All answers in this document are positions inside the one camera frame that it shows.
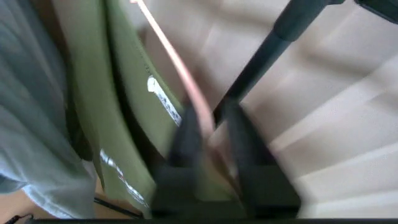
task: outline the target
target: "beige wall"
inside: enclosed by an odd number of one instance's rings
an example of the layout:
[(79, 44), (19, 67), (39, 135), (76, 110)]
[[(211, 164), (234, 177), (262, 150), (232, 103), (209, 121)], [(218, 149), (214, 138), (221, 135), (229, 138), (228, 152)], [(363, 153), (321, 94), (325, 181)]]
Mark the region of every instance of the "beige wall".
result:
[[(214, 107), (287, 2), (152, 0), (149, 7)], [(301, 216), (398, 217), (397, 40), (397, 25), (353, 1), (328, 6), (243, 100), (306, 195)], [(183, 98), (150, 29), (145, 43)]]

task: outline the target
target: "black rod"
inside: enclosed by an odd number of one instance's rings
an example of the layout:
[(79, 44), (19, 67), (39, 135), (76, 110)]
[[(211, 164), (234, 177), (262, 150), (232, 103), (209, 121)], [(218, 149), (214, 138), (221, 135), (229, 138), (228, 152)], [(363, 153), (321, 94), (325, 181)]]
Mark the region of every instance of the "black rod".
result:
[(343, 2), (344, 0), (290, 0), (271, 32), (217, 105), (214, 111), (216, 124), (219, 125), (222, 120), (221, 107), (225, 98), (241, 101), (327, 5)]

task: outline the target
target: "pink cord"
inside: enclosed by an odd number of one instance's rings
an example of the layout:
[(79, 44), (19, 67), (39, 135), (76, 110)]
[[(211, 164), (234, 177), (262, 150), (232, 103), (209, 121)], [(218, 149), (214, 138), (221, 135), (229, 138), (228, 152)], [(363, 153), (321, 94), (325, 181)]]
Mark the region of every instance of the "pink cord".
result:
[(138, 6), (140, 7), (142, 13), (145, 15), (150, 26), (153, 28), (160, 42), (163, 44), (164, 48), (166, 49), (169, 57), (171, 58), (174, 64), (174, 67), (177, 69), (178, 75), (184, 85), (185, 91), (187, 91), (188, 97), (190, 98), (192, 105), (198, 115), (198, 121), (201, 128), (202, 137), (207, 140), (215, 131), (215, 123), (213, 120), (213, 113), (211, 112), (205, 97), (201, 93), (198, 85), (195, 83), (194, 79), (192, 78), (187, 67), (181, 60), (177, 51), (173, 48), (173, 46), (171, 45), (171, 43), (163, 33), (162, 29), (156, 23), (152, 14), (149, 12), (144, 1), (130, 0), (130, 2), (138, 3)]

